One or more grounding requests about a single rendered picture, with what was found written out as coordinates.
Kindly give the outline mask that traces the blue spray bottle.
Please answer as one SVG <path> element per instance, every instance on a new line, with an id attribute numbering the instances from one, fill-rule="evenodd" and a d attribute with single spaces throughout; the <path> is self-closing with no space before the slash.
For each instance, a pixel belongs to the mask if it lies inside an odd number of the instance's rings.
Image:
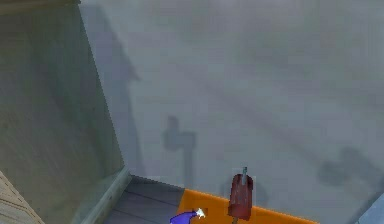
<path id="1" fill-rule="evenodd" d="M 169 224 L 191 224 L 191 220 L 195 217 L 201 219 L 205 218 L 206 215 L 201 208 L 198 208 L 197 210 L 182 212 L 172 217 Z"/>

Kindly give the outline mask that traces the pale blue object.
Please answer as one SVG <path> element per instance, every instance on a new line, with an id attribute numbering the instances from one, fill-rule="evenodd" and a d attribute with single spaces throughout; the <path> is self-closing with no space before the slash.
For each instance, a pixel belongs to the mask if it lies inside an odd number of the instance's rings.
<path id="1" fill-rule="evenodd" d="M 384 194 L 368 207 L 355 224 L 384 224 Z"/>

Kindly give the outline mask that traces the tan wooden furniture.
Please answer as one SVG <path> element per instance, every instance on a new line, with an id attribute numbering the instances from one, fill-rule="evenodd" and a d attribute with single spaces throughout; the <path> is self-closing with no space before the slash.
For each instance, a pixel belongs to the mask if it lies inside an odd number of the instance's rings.
<path id="1" fill-rule="evenodd" d="M 1 171 L 0 224 L 45 224 Z"/>

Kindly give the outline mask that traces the orange table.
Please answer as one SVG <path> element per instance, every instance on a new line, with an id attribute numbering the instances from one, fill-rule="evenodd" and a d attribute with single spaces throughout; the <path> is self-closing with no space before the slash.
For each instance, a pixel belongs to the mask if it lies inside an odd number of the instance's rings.
<path id="1" fill-rule="evenodd" d="M 232 224 L 228 215 L 229 200 L 196 190 L 185 189 L 180 199 L 176 214 L 191 212 L 201 208 L 205 213 L 202 218 L 192 218 L 190 224 Z M 320 224 L 319 222 L 289 214 L 253 206 L 248 221 L 239 220 L 237 224 Z"/>

